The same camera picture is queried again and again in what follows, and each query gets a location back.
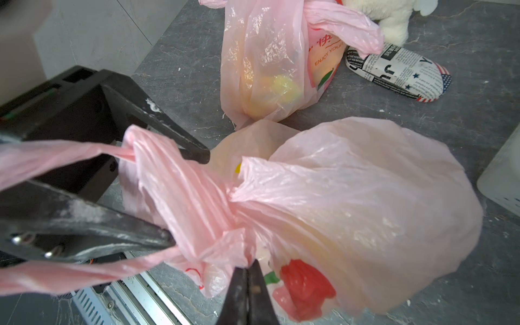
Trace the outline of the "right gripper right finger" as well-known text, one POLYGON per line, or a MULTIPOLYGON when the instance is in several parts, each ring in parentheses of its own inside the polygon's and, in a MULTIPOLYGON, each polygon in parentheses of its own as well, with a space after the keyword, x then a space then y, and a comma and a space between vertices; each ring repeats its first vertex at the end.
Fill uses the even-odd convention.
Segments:
POLYGON ((279 325, 258 260, 247 270, 248 325, 279 325))

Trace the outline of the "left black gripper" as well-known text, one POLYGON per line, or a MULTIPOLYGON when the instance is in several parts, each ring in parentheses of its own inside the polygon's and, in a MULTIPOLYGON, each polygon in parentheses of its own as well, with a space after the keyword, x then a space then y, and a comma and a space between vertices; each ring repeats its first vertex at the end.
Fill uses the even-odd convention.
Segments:
MULTIPOLYGON (((115 144, 131 125, 174 140, 185 159, 210 160, 210 150, 131 77, 109 70, 75 66, 1 106, 3 144, 51 139, 115 144)), ((2 190, 1 251, 25 261, 82 262, 175 246, 170 231, 92 203, 115 180, 117 167, 115 158, 102 154, 2 190)))

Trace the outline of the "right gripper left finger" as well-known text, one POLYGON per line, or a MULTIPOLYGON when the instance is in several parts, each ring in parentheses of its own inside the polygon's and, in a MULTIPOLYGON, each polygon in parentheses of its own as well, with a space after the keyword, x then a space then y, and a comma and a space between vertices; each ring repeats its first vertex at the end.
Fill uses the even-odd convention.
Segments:
POLYGON ((216 325, 246 325, 248 320, 248 270, 236 268, 216 325))

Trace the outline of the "plain pink plastic bag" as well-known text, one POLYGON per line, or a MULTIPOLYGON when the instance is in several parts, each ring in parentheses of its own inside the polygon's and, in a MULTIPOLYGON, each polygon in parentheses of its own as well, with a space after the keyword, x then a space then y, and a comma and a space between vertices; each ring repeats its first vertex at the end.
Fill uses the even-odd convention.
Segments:
POLYGON ((136 125, 119 147, 6 144, 1 190, 101 154, 120 160, 125 210, 168 229, 175 246, 105 265, 25 262, 1 271, 2 295, 59 295, 165 263, 212 298, 258 259, 292 321, 335 307, 384 314, 455 272, 482 231, 482 206, 448 147, 384 119, 307 131, 261 120, 227 136, 206 165, 136 125))

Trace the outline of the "pink plastic bag with print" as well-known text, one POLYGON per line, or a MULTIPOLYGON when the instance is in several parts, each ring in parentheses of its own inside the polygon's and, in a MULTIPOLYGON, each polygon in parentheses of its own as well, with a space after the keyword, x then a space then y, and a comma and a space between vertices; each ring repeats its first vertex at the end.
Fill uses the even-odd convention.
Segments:
POLYGON ((347 47, 379 54, 384 36, 341 1, 205 1, 225 11, 220 100, 237 129, 279 122, 320 99, 347 47))

